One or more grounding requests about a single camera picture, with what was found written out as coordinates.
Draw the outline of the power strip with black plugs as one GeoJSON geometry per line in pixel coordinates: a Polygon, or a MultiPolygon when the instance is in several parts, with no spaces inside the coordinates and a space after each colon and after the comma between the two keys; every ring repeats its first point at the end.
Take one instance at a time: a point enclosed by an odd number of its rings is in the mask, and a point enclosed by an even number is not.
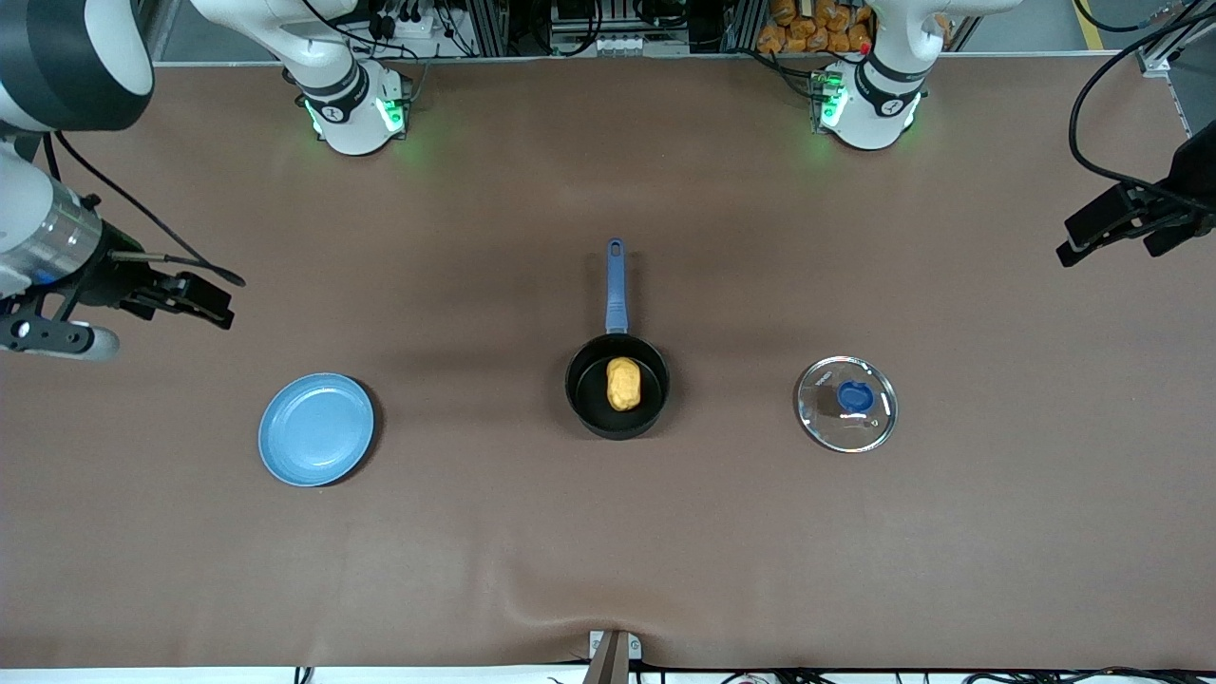
{"type": "Polygon", "coordinates": [[[441,37],[435,0],[361,0],[368,12],[370,38],[423,40],[441,37]]]}

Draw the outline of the yellow potato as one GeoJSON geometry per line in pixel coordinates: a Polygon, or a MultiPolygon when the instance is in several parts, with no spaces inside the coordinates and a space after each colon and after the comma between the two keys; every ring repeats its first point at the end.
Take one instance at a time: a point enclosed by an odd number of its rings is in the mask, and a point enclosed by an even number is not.
{"type": "Polygon", "coordinates": [[[617,357],[606,368],[606,398],[613,411],[626,413],[642,402],[642,372],[629,357],[617,357]]]}

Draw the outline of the blue plate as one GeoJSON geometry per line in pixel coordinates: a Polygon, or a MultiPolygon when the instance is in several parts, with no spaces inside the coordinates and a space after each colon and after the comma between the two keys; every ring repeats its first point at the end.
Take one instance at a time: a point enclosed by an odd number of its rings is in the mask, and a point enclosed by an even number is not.
{"type": "Polygon", "coordinates": [[[340,372],[313,372],[278,389],[261,413],[257,454],[283,484],[320,488],[351,476],[376,433],[368,389],[340,372]]]}

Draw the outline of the pile of orange toy food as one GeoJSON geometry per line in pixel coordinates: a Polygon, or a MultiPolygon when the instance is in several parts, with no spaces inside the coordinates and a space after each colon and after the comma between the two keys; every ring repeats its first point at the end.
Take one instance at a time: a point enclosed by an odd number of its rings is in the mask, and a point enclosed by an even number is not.
{"type": "Polygon", "coordinates": [[[869,54],[877,15],[863,0],[766,0],[761,54],[869,54]]]}

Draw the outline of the glass lid with blue knob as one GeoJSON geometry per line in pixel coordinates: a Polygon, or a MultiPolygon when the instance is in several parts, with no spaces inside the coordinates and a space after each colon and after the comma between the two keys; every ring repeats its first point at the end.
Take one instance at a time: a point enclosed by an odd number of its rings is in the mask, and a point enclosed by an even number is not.
{"type": "Polygon", "coordinates": [[[884,445],[897,424],[897,394],[884,372],[856,357],[828,357],[803,372],[793,391],[804,433],[834,453],[884,445]]]}

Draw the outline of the aluminium corner frame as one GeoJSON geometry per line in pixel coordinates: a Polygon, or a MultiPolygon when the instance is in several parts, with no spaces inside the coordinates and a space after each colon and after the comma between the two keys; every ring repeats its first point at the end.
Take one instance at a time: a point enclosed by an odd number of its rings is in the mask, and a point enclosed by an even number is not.
{"type": "Polygon", "coordinates": [[[1152,15],[1145,28],[1162,30],[1162,35],[1137,50],[1141,72],[1147,77],[1167,75],[1171,62],[1186,47],[1216,33],[1216,0],[1169,0],[1152,15]]]}

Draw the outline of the aluminium frame post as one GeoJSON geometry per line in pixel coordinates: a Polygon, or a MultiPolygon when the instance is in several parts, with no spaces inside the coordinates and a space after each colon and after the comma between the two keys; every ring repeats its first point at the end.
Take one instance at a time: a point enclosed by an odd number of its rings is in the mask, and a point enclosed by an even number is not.
{"type": "Polygon", "coordinates": [[[483,58],[507,56],[511,0],[465,0],[483,58]]]}
{"type": "Polygon", "coordinates": [[[725,50],[755,50],[760,30],[771,15],[770,0],[731,0],[730,24],[724,35],[725,50]]]}

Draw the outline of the brown bar under bracket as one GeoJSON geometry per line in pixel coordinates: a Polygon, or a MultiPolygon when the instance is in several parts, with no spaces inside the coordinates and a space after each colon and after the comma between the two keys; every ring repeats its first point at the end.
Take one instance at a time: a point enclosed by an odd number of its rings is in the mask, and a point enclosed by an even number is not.
{"type": "Polygon", "coordinates": [[[582,684],[629,684],[631,637],[624,630],[603,630],[591,650],[582,684]]]}

